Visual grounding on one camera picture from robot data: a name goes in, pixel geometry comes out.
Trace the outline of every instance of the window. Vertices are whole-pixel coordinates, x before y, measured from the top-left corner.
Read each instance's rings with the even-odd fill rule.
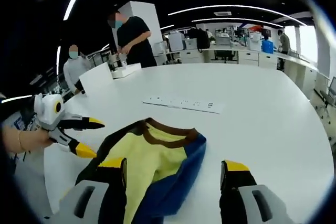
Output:
[[[296,51],[296,34],[295,34],[295,27],[294,26],[286,26],[285,27],[285,34],[289,38],[290,42],[290,49]]]
[[[300,26],[301,54],[309,61],[317,62],[318,50],[315,27]]]

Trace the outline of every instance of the human hand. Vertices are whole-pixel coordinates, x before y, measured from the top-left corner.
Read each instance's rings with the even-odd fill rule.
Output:
[[[20,142],[22,149],[25,151],[46,148],[53,143],[49,138],[48,131],[41,128],[35,131],[22,131],[20,134]]]
[[[128,55],[128,53],[130,52],[131,48],[132,48],[132,45],[127,44],[126,46],[124,46],[124,47],[121,49],[121,52],[122,52],[123,54],[127,54],[127,55]]]

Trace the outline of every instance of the bracelet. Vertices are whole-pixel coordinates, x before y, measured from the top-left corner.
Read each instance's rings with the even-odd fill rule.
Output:
[[[19,131],[19,136],[18,136],[18,139],[19,139],[19,145],[20,145],[21,150],[23,150],[23,151],[25,152],[26,150],[22,147],[21,140],[20,140],[20,134],[21,134],[21,132],[22,132],[22,131]]]

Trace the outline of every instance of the power strip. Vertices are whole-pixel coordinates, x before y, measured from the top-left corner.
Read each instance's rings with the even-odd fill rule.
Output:
[[[195,101],[180,98],[167,98],[163,96],[151,96],[142,101],[146,104],[165,106],[169,108],[196,110],[202,112],[220,114],[224,105],[218,102]]]

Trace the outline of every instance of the table surface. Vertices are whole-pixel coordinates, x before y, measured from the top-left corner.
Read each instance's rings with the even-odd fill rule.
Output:
[[[221,102],[221,114],[143,104],[150,95]],[[215,63],[168,65],[114,80],[94,97],[78,94],[65,103],[71,113],[92,116],[106,126],[67,133],[97,150],[104,138],[137,120],[153,117],[207,138],[201,170],[178,214],[165,223],[221,223],[221,161],[241,162],[258,184],[280,197],[289,216],[304,223],[324,200],[334,169],[328,137],[314,108],[282,72]],[[89,163],[45,149],[45,183],[53,212]]]

